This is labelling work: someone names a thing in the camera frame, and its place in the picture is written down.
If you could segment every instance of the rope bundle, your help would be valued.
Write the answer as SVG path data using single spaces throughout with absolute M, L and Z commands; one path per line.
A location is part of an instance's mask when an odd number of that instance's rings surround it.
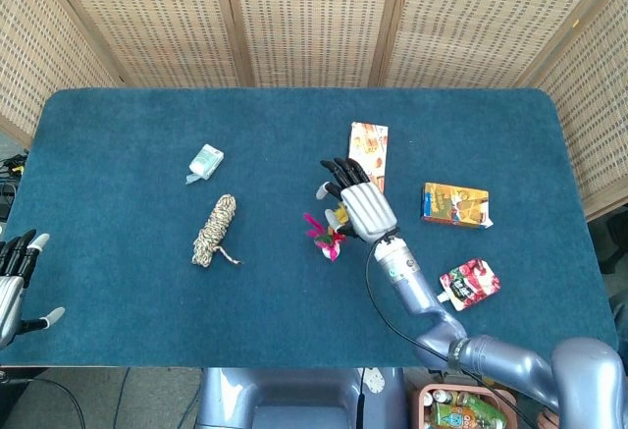
M 192 264 L 209 267 L 214 252 L 219 250 L 232 264 L 240 264 L 239 260 L 231 258 L 220 246 L 225 237 L 227 227 L 236 214 L 236 199 L 232 195 L 223 195 L 216 202 L 205 226 L 198 232 L 194 241 L 194 255 Z

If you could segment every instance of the cable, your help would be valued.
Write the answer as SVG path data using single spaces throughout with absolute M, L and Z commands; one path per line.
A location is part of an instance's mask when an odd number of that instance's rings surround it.
M 366 373 L 366 367 L 362 367 L 362 376 L 360 377 L 360 396 L 357 397 L 355 429 L 364 428 L 364 373 Z
M 364 269 L 364 278 L 366 281 L 366 290 L 369 293 L 369 297 L 371 298 L 371 302 L 373 303 L 373 307 L 375 308 L 375 310 L 377 311 L 377 314 L 380 315 L 380 318 L 382 318 L 382 321 L 384 321 L 386 323 L 386 325 L 391 329 L 391 331 L 393 331 L 395 334 L 397 334 L 399 337 L 401 337 L 402 339 L 404 339 L 405 341 L 408 341 L 409 343 L 411 343 L 413 346 L 416 346 L 419 349 L 424 350 L 425 352 L 430 353 L 431 355 L 433 355 L 434 357 L 439 358 L 440 360 L 444 361 L 444 362 L 448 362 L 449 359 L 445 356 L 442 355 L 440 352 L 429 348 L 428 346 L 422 344 L 422 343 L 418 343 L 417 341 L 415 341 L 414 339 L 412 339 L 410 336 L 408 336 L 407 334 L 403 333 L 402 331 L 399 331 L 395 325 L 393 323 L 391 323 L 391 321 L 388 320 L 388 318 L 386 316 L 384 316 L 384 313 L 382 313 L 382 310 L 380 309 L 380 307 L 377 305 L 377 302 L 375 301 L 375 297 L 373 296 L 373 289 L 371 288 L 371 281 L 369 278 L 369 270 L 370 270 L 370 266 L 371 266 L 371 258 L 373 257 L 373 253 L 375 252 L 375 248 L 377 247 L 377 245 L 383 241 L 386 240 L 389 236 L 384 236 L 381 237 L 380 239 L 378 239 L 377 241 L 375 241 L 373 243 L 373 246 L 371 247 L 371 250 L 369 251 L 369 255 L 368 258 L 366 259 L 366 267 Z M 474 374 L 473 372 L 470 372 L 468 370 L 465 370 L 464 368 L 460 368 L 460 371 L 468 376 L 471 377 L 473 380 L 475 380 L 475 382 L 486 388 L 487 390 L 489 390 L 491 393 L 493 393 L 493 395 L 495 395 L 497 398 L 499 398 L 505 405 L 507 405 L 510 409 L 512 409 L 521 419 L 523 419 L 525 421 L 525 423 L 530 426 L 530 429 L 536 429 L 537 425 L 532 422 L 532 420 L 530 420 L 530 418 L 526 415 L 523 414 L 523 412 L 521 412 L 521 410 L 519 410 L 519 408 L 517 406 L 515 406 L 512 402 L 510 402 L 509 400 L 507 400 L 500 392 L 498 392 L 497 390 L 493 389 L 491 386 L 487 385 L 486 382 L 484 382 L 484 380 L 482 380 L 481 377 L 477 376 L 476 374 Z
M 189 404 L 187 405 L 187 408 L 185 409 L 185 412 L 183 413 L 183 416 L 181 416 L 181 421 L 179 421 L 179 424 L 177 425 L 177 429 L 182 429 L 183 424 L 185 423 L 185 420 L 191 413 L 192 408 L 194 407 L 194 404 L 196 403 L 196 400 L 198 400 L 198 395 L 200 395 L 200 383 L 198 384 L 198 388 L 196 389 L 196 393 L 194 394 L 192 401 L 189 402 Z
M 57 387 L 59 390 L 64 392 L 66 395 L 68 395 L 68 397 L 72 401 L 72 404 L 75 407 L 75 410 L 77 411 L 78 420 L 80 421 L 80 429 L 85 429 L 85 418 L 82 415 L 82 409 L 80 409 L 79 402 L 77 401 L 77 399 L 75 398 L 75 396 L 72 394 L 70 390 L 68 390 L 66 387 L 64 387 L 60 383 L 55 382 L 54 380 L 48 380 L 47 378 L 38 378 L 38 377 L 37 378 L 24 378 L 24 379 L 21 378 L 21 379 L 16 379 L 14 381 L 10 380 L 6 383 L 8 383 L 9 385 L 16 385 L 16 384 L 24 383 L 24 382 L 41 382 L 47 385 L 52 385 L 53 387 Z
M 125 390 L 125 385 L 127 384 L 127 379 L 129 378 L 129 372 L 131 372 L 131 368 L 127 367 L 127 371 L 125 372 L 125 377 L 122 379 L 122 384 L 120 385 L 120 392 L 118 393 L 118 403 L 116 404 L 116 412 L 114 414 L 114 429 L 118 425 L 118 414 L 120 413 L 120 403 L 122 401 L 122 393 Z

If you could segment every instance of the teal table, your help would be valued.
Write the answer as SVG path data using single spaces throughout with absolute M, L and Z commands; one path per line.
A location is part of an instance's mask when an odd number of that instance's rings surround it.
M 20 337 L 4 364 L 403 366 L 364 287 L 367 244 L 326 260 L 303 214 L 345 155 L 353 121 L 390 127 L 386 195 L 435 290 L 438 277 L 486 259 L 502 290 L 456 313 L 549 357 L 559 341 L 616 335 L 564 139 L 540 91 L 435 89 L 79 89 L 46 104 L 7 235 L 48 232 L 25 317 L 67 308 L 55 327 Z M 213 177 L 186 186 L 209 143 Z M 486 231 L 420 220 L 427 182 L 486 188 Z M 238 202 L 222 257 L 190 263 L 192 242 L 223 193 Z M 379 269 L 391 320 L 419 334 Z

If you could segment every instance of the silver robotic arm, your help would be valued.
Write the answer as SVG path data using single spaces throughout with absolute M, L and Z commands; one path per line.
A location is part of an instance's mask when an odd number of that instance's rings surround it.
M 37 256 L 50 238 L 43 234 L 31 242 L 35 234 L 30 230 L 22 237 L 0 242 L 0 349 L 19 334 L 49 328 L 65 312 L 59 307 L 41 318 L 22 320 L 22 304 Z
M 489 336 L 467 338 L 425 281 L 380 190 L 357 162 L 335 161 L 321 164 L 339 184 L 323 184 L 317 196 L 330 193 L 344 203 L 350 224 L 339 226 L 339 233 L 374 244 L 375 258 L 408 312 L 432 319 L 433 326 L 416 342 L 446 355 L 447 361 L 417 347 L 426 366 L 462 368 L 489 377 L 558 413 L 564 429 L 628 427 L 623 366 L 612 348 L 592 339 L 568 340 L 556 348 L 549 365 L 533 351 Z

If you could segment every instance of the woven screen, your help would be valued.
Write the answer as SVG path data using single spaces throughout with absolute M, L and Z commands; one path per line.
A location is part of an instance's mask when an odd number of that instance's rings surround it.
M 385 85 L 513 85 L 578 1 L 406 0 Z
M 556 103 L 585 203 L 628 176 L 628 0 L 610 0 L 538 86 Z
M 255 82 L 366 85 L 385 0 L 240 0 Z
M 218 0 L 72 0 L 129 84 L 238 85 Z
M 29 144 L 46 99 L 86 85 L 115 82 L 57 0 L 0 0 L 0 117 L 7 131 Z

